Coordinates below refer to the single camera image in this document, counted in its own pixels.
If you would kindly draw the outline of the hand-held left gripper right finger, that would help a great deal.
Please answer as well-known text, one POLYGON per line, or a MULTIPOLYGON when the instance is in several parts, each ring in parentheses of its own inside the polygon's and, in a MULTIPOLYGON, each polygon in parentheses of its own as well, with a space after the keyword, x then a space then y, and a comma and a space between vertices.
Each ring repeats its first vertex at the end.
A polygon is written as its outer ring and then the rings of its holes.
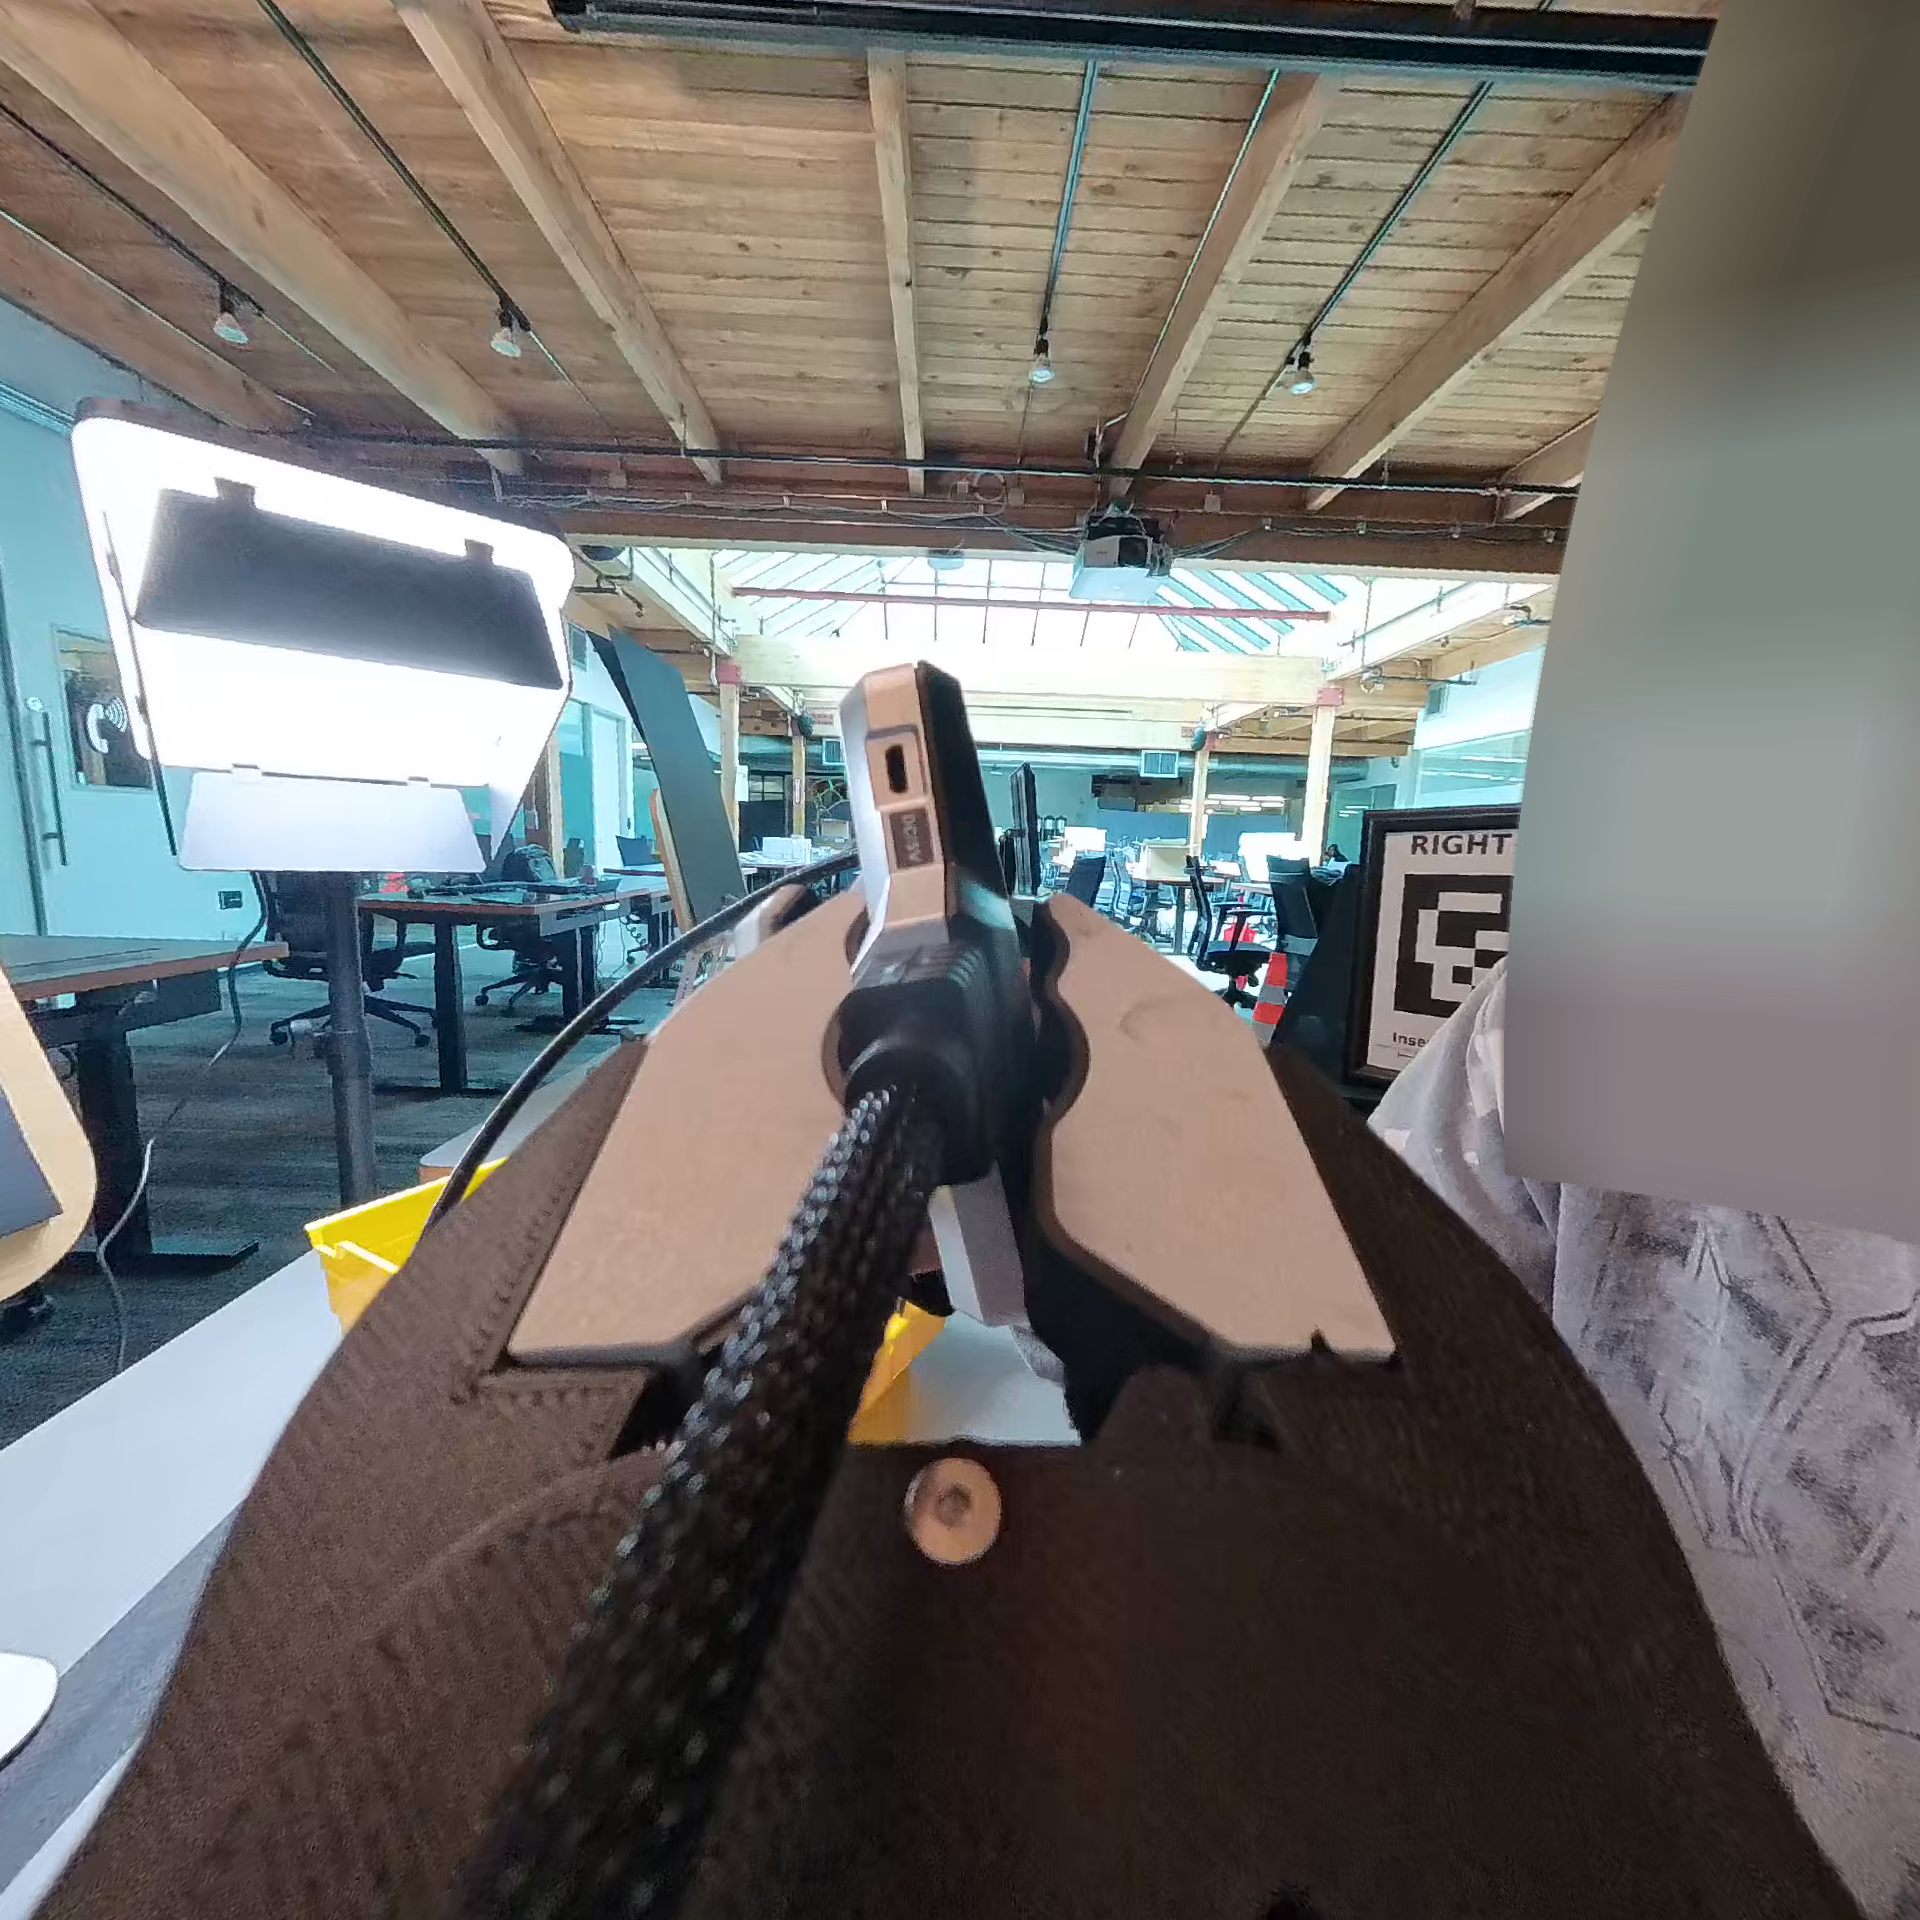
POLYGON ((1272 1370, 1382 1366, 1395 1339, 1253 1027, 1066 896, 1035 910, 1040 1120, 1024 1316, 1097 1435, 1175 1371, 1210 1410, 1272 1370))

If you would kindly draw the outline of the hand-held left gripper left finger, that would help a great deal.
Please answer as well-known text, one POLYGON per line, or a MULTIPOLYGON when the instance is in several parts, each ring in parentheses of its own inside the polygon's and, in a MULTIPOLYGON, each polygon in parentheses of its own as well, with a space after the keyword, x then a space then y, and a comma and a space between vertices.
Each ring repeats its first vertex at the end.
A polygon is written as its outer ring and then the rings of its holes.
POLYGON ((766 935, 647 1039, 507 1355, 678 1359, 754 1294, 846 1111, 830 1029, 858 894, 766 935))

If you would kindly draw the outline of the yellow storage bin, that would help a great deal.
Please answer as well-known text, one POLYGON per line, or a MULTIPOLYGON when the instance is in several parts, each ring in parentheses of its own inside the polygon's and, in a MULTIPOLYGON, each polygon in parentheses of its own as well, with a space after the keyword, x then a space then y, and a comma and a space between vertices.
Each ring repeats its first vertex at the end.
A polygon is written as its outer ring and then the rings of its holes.
MULTIPOLYGON (((448 1168, 439 1180, 386 1194, 304 1228, 327 1284, 327 1304, 342 1333, 352 1330, 371 1299, 399 1274, 445 1184, 448 1168)), ((905 1439, 903 1380, 942 1330, 942 1316, 912 1302, 896 1307, 848 1431, 850 1442, 887 1447, 905 1439)))

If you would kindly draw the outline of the silver multiport hub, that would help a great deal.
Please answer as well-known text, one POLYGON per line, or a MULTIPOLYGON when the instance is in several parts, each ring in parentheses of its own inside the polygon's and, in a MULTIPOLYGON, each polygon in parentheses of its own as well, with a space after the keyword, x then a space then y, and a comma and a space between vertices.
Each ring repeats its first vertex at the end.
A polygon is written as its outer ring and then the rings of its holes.
POLYGON ((840 703, 866 927, 837 1014, 848 1111, 896 1092, 936 1130, 928 1226, 947 1307, 1042 1359, 1022 1231, 1040 1126, 1040 1011, 959 680, 866 674, 840 703))

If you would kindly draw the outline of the black office chair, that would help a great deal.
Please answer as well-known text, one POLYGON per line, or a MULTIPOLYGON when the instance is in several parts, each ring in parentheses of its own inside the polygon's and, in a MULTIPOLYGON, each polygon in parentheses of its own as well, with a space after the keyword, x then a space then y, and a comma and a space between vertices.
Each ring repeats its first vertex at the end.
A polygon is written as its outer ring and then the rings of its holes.
POLYGON ((1189 957, 1208 989, 1234 1011, 1253 1013, 1274 947, 1263 936, 1257 902, 1208 892, 1197 854, 1185 858, 1194 932, 1189 957))
MULTIPOLYGON (((255 871, 251 880, 265 908, 267 942, 283 947, 283 955, 263 963, 263 973, 329 984, 327 910, 320 875, 255 871)), ((433 944, 430 936, 409 939, 414 924, 407 918, 394 918, 391 942, 379 944, 375 918, 369 914, 358 918, 365 1014, 369 1021, 384 1021, 409 1034, 414 1045, 423 1048, 437 1037, 439 1016, 433 1008, 391 998, 386 989, 407 963, 431 957, 433 944)))

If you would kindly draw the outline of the wooden desk black legs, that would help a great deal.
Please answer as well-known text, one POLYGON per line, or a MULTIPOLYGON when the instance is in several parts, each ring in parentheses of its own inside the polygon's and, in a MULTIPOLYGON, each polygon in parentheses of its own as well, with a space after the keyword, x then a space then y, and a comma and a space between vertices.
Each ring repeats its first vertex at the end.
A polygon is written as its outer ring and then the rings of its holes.
POLYGON ((431 1084, 375 1084, 376 1092, 421 1098, 481 1098, 483 1087, 467 1076, 463 1034, 463 963, 461 927, 521 932, 560 948, 560 1011, 536 1014, 521 1027, 525 1034, 552 1037, 601 989, 598 931, 605 926, 642 926, 649 947, 661 947, 674 926, 674 910, 661 883, 616 884, 601 892, 560 888, 538 894, 530 886, 495 886, 461 896, 358 896, 360 920, 423 924, 430 927, 433 965, 433 1031, 439 1076, 431 1084))
POLYGON ((117 1230, 107 1255, 118 1276, 216 1274, 255 1243, 154 1238, 145 1200, 134 1196, 141 1134, 130 1035, 211 1014, 221 1006, 233 948, 78 935, 2 936, 6 980, 45 1048, 73 1056, 79 1126, 96 1165, 89 1228, 117 1230))

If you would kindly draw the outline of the black framed tag sign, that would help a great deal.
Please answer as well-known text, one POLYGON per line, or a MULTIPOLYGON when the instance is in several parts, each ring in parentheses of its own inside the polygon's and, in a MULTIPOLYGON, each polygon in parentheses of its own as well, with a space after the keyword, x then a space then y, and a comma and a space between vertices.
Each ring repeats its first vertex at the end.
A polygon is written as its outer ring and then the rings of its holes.
POLYGON ((1342 1071, 1387 1087, 1505 957, 1520 807, 1374 808, 1360 830, 1342 1071))

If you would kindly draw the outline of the lit studio light panel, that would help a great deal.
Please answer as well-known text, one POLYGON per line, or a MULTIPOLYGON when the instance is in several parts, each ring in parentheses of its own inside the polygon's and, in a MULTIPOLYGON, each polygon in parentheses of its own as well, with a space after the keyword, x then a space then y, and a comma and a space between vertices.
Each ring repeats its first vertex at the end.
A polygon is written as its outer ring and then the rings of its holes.
POLYGON ((122 400, 70 427, 134 738, 194 872, 318 883, 341 1194, 376 1187, 360 880, 480 872, 570 693, 569 547, 122 400))

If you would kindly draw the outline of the ceiling projector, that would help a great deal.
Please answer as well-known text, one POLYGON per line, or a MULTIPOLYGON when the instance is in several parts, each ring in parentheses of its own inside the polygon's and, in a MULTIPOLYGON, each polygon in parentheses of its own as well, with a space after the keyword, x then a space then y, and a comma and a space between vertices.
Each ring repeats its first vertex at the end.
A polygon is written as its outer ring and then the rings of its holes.
POLYGON ((1107 502, 1079 530, 1066 595, 1077 603, 1142 603, 1169 572, 1173 549, 1160 522, 1107 502))

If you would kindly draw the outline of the wall phone sign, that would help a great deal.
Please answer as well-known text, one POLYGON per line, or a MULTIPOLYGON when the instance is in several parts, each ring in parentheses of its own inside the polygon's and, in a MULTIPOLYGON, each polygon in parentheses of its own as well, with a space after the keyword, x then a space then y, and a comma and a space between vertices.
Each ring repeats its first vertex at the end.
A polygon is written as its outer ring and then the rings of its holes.
POLYGON ((69 766, 78 786, 152 790, 152 764, 131 733, 131 711, 111 644, 54 629, 69 733, 69 766))

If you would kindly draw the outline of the black ceiling track rail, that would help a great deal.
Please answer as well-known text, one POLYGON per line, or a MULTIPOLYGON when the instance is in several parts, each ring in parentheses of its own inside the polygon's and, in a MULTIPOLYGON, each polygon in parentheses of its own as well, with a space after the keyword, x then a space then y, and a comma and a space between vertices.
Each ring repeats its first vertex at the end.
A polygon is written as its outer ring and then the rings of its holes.
POLYGON ((570 2, 574 36, 697 46, 1077 58, 1283 68, 1448 82, 1565 82, 1679 91, 1698 85, 1707 15, 1333 2, 570 2))

